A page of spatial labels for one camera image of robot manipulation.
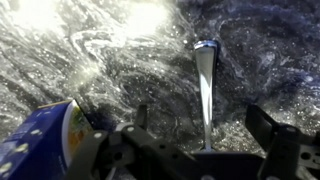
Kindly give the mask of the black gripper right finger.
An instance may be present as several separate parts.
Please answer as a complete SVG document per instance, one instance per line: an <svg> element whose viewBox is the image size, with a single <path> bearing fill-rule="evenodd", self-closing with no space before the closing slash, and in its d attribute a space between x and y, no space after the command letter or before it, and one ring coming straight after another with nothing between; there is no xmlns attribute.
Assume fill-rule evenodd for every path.
<svg viewBox="0 0 320 180"><path fill-rule="evenodd" d="M247 107L245 127L266 152L258 171L260 180L298 180L299 167L320 179L319 134L306 135L295 126L276 122L257 105Z"/></svg>

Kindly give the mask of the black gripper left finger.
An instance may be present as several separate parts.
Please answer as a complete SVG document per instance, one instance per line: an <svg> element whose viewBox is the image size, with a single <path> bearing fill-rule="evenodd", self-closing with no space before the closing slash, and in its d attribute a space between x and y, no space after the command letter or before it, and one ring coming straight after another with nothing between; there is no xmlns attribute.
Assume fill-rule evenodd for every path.
<svg viewBox="0 0 320 180"><path fill-rule="evenodd" d="M109 180L126 168L137 180L187 180L187 155L164 139L152 137L145 125L147 108L136 121L109 133L95 130L84 137L64 180Z"/></svg>

